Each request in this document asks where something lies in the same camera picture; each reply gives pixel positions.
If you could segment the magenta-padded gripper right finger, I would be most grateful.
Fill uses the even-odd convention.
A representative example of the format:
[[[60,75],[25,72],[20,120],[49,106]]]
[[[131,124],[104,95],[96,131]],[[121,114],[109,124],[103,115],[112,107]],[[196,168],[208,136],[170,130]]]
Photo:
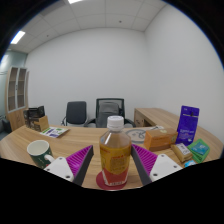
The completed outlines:
[[[132,145],[131,155],[143,185],[148,185],[182,169],[166,154],[156,155],[135,144]]]

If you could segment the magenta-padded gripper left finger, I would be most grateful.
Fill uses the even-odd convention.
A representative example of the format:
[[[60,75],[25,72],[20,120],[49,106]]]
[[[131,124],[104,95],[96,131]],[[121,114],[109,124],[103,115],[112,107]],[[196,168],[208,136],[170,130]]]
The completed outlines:
[[[50,161],[45,171],[81,186],[93,155],[93,146],[90,145],[67,158],[45,156]]]

